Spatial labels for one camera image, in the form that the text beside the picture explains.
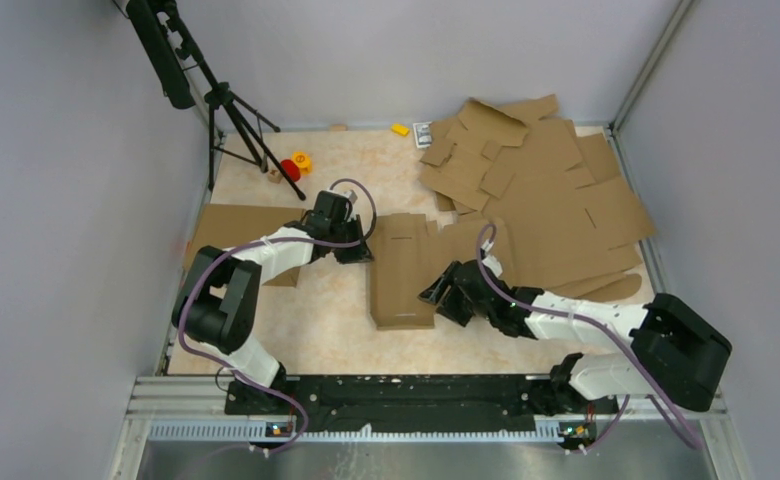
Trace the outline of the red round toy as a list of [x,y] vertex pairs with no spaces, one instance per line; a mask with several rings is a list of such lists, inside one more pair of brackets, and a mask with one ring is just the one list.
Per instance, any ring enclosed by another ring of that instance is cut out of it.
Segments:
[[301,177],[302,173],[299,168],[299,166],[293,162],[291,159],[284,159],[280,161],[280,166],[282,168],[282,171],[287,174],[287,176],[293,181],[298,182]]

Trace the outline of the cardboard sheet pile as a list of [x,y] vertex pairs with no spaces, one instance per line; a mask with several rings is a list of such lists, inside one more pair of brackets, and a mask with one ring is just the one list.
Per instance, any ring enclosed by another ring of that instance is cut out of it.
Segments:
[[468,99],[417,125],[422,185],[462,219],[483,218],[511,250],[515,283],[610,302],[643,286],[638,244],[654,224],[605,135],[580,135],[555,95],[493,106]]

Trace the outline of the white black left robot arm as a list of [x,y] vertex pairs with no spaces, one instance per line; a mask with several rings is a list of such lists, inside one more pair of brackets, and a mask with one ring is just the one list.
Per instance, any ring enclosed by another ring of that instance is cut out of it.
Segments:
[[263,413],[283,407],[287,388],[284,366],[253,333],[261,287],[327,255],[340,264],[372,261],[356,198],[323,190],[301,219],[244,245],[204,246],[193,258],[172,313],[177,341],[251,384],[249,401]]

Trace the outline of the cardboard box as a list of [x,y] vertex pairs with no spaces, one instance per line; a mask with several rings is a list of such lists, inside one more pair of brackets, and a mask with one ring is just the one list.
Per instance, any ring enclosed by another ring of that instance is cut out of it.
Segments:
[[250,205],[208,204],[188,242],[183,269],[186,275],[197,252],[205,246],[224,250],[270,235],[288,222],[300,220],[304,209]]
[[495,239],[506,231],[503,222],[476,218],[439,227],[423,214],[397,213],[377,218],[369,246],[374,254],[370,265],[369,312],[379,330],[431,329],[436,307],[418,299],[452,261],[482,261],[480,249],[494,243],[492,253],[503,266],[496,277],[512,287],[515,281],[513,256],[508,242]]

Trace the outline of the folded closed cardboard box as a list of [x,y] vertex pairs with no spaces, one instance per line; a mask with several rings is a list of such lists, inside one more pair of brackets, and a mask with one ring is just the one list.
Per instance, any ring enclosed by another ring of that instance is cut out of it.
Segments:
[[188,242],[183,269],[186,275],[197,252],[205,246],[224,250],[270,235],[288,222],[300,220],[304,209],[250,205],[208,204]]

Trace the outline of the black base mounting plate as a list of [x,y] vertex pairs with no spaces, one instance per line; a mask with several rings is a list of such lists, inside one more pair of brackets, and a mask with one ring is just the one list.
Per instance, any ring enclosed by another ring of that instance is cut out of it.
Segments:
[[308,430],[378,433],[525,432],[539,416],[614,414],[617,400],[588,401],[546,376],[302,375],[275,384],[282,398],[239,381],[229,384],[228,415],[308,418]]

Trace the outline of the orange round toy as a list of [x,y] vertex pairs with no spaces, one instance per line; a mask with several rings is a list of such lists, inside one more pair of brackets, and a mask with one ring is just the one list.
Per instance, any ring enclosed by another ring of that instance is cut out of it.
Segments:
[[313,171],[312,159],[306,152],[294,152],[291,156],[291,160],[296,165],[301,175],[309,175]]

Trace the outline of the yellow block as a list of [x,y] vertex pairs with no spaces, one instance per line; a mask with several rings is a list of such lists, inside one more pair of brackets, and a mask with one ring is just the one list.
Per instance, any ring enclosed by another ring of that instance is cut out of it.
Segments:
[[391,126],[391,131],[401,137],[407,137],[410,133],[410,128],[399,123],[395,123]]

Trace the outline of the aluminium frame rail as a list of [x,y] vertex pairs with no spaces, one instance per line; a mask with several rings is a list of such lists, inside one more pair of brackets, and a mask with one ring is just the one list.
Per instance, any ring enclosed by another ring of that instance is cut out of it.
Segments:
[[149,440],[224,441],[270,453],[297,442],[550,442],[565,453],[603,422],[676,424],[655,398],[558,400],[541,374],[302,375],[281,396],[230,376],[137,379],[111,467],[134,477]]

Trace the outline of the small wooden cube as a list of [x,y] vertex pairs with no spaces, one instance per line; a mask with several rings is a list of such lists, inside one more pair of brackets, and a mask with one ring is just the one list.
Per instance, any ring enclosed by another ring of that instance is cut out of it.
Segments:
[[281,183],[283,180],[283,177],[281,173],[277,170],[270,170],[267,174],[267,179],[272,183]]

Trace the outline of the playing card box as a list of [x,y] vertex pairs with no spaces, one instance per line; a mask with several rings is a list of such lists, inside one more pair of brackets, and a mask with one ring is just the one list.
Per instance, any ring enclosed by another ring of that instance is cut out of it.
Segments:
[[432,144],[431,122],[413,123],[411,130],[417,149],[427,149]]

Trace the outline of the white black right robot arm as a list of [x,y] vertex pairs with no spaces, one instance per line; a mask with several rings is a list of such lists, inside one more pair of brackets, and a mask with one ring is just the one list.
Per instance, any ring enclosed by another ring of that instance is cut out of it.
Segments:
[[509,286],[488,263],[453,261],[420,292],[422,302],[465,326],[475,317],[512,338],[564,340],[598,348],[567,355],[549,373],[555,404],[578,412],[609,396],[653,396],[705,412],[712,405],[732,343],[679,297],[645,304],[572,299]]

